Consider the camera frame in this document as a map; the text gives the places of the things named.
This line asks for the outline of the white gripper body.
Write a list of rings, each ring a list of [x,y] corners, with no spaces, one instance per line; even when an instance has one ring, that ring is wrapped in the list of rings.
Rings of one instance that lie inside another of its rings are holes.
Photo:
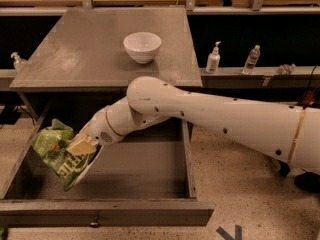
[[[108,105],[96,112],[89,122],[81,129],[80,133],[92,146],[109,146],[123,140],[111,124],[111,119],[116,112],[114,105]]]

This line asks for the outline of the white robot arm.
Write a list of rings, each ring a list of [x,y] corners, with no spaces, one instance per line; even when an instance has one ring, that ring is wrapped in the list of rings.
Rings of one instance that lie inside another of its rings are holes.
[[[127,134],[179,118],[293,167],[320,173],[320,110],[188,92],[139,77],[126,97],[99,110],[67,146],[74,156]]]

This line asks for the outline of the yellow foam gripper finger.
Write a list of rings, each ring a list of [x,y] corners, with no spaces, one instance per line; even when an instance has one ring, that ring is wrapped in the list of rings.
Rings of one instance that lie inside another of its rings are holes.
[[[86,155],[96,152],[98,143],[93,140],[89,135],[79,133],[68,144],[66,150],[73,156]]]

